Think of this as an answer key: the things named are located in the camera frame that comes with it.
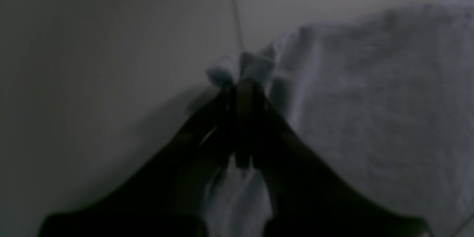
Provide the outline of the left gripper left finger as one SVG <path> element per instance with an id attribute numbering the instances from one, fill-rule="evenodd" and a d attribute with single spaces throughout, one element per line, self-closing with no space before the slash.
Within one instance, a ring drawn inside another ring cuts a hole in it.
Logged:
<path id="1" fill-rule="evenodd" d="M 207 237 L 201 201 L 227 163 L 235 89 L 225 84 L 171 141 L 123 184 L 77 211 L 49 215 L 40 237 Z"/>

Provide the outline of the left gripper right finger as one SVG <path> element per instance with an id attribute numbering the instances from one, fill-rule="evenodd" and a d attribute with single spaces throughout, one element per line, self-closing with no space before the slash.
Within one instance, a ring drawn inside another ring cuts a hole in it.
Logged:
<path id="1" fill-rule="evenodd" d="M 291 130 L 252 82 L 254 166 L 274 217 L 265 237 L 431 237 L 421 217 L 397 214 L 357 192 Z"/>

